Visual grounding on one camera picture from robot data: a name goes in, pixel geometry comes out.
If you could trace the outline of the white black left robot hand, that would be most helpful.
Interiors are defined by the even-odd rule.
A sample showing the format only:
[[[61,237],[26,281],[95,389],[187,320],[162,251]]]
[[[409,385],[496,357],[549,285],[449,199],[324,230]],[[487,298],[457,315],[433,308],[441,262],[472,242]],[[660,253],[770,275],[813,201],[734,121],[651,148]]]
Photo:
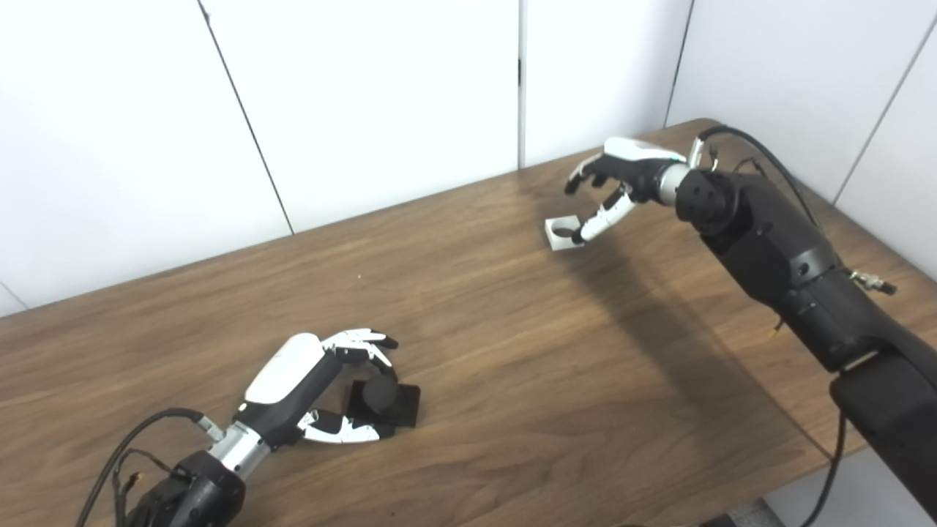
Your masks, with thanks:
[[[272,452],[301,439],[360,444],[391,438],[395,426],[318,410],[313,404],[345,365],[368,362],[395,379],[384,350],[396,347],[394,338],[371,328],[345,330],[325,340],[312,333],[295,334],[251,381],[234,422],[257,433]]]

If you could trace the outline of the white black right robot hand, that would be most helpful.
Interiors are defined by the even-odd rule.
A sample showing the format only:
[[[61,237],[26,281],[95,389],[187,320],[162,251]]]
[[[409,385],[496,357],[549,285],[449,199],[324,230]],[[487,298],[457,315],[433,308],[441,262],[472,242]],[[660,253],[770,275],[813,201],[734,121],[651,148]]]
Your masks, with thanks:
[[[638,204],[656,201],[662,206],[675,206],[677,190],[689,171],[686,157],[672,150],[630,138],[606,140],[602,152],[583,160],[572,171],[564,193],[575,194],[586,181],[598,189],[615,180],[618,187],[593,216],[572,231],[572,243],[585,244],[598,237]]]

